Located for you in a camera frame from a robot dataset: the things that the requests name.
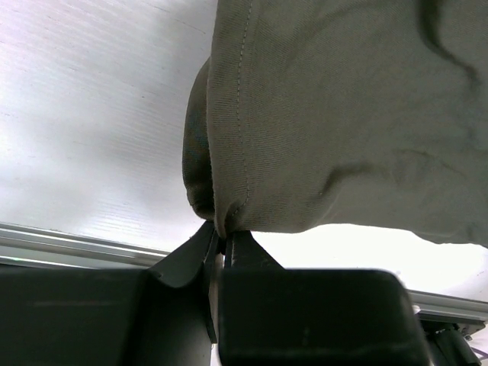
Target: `gray fabric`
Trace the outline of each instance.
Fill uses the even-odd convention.
[[[185,130],[195,211],[223,237],[354,223],[488,245],[487,19],[474,0],[220,1]]]

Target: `fabric seam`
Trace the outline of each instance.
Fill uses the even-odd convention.
[[[251,13],[252,13],[252,3],[253,0],[249,3],[249,11],[247,14],[247,21],[246,21],[246,27],[244,28],[244,35],[242,37],[242,44],[241,44],[241,53],[240,53],[240,58],[239,58],[239,66],[237,69],[237,109],[236,109],[236,114],[237,114],[237,128],[239,131],[239,138],[241,140],[241,146],[242,146],[242,161],[244,163],[244,173],[246,174],[246,200],[244,201],[243,204],[241,204],[237,209],[234,211],[231,217],[234,217],[235,215],[238,214],[238,212],[244,208],[244,206],[247,205],[250,197],[250,188],[249,188],[249,173],[248,173],[248,166],[247,166],[247,160],[246,160],[246,154],[244,153],[244,138],[242,136],[242,128],[241,128],[241,114],[240,114],[240,102],[241,102],[241,68],[242,68],[242,58],[244,57],[244,48],[246,45],[246,38],[247,38],[247,30],[249,28],[249,22],[251,21]]]

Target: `metal frame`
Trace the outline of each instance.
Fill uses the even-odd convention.
[[[35,268],[148,268],[169,253],[119,242],[0,224],[0,263]],[[409,291],[421,314],[488,322],[488,303]]]

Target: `stitching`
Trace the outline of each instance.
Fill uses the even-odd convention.
[[[247,14],[247,21],[246,21],[246,27],[244,28],[244,35],[242,38],[242,44],[241,44],[241,55],[239,58],[239,67],[237,69],[237,127],[239,130],[239,138],[241,140],[241,145],[242,145],[242,162],[244,163],[244,172],[246,174],[246,200],[244,201],[243,204],[241,204],[237,209],[234,211],[234,213],[231,215],[231,217],[234,217],[244,206],[247,205],[250,197],[250,190],[249,190],[249,174],[248,174],[248,169],[247,169],[247,161],[246,161],[246,155],[244,153],[244,139],[242,137],[242,129],[241,129],[241,114],[240,114],[240,102],[241,102],[241,68],[242,68],[242,57],[244,56],[244,46],[246,45],[246,38],[247,38],[247,30],[249,27],[249,21],[251,20],[251,13],[252,13],[252,3],[253,0],[251,0],[249,4],[249,12]]]

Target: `khaki cloth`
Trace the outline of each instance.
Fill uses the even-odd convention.
[[[183,176],[222,237],[327,223],[488,246],[488,2],[221,0]]]

